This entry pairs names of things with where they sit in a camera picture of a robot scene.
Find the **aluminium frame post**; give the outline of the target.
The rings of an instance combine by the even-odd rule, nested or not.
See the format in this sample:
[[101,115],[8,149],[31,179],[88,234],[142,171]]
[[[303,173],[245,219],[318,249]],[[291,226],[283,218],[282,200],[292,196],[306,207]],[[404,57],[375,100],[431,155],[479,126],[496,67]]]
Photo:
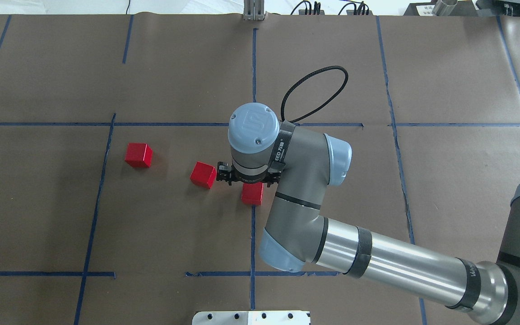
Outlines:
[[266,16],[264,0],[244,0],[243,20],[263,21]]

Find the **metal cup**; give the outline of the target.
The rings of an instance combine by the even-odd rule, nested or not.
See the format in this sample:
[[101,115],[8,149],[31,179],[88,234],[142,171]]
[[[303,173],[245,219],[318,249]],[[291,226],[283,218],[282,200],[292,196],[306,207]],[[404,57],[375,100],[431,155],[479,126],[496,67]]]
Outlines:
[[432,13],[434,16],[449,16],[457,4],[458,0],[435,0]]

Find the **red block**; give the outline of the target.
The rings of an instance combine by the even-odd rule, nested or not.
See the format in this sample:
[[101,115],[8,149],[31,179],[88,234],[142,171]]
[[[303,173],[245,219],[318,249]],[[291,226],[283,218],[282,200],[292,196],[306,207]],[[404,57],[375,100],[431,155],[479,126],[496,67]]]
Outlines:
[[128,143],[124,161],[132,168],[150,168],[153,150],[147,143]]
[[217,170],[213,165],[196,161],[195,166],[190,173],[190,181],[196,186],[211,189],[214,185]]
[[261,205],[263,201],[264,184],[257,183],[243,183],[240,199],[246,205]]

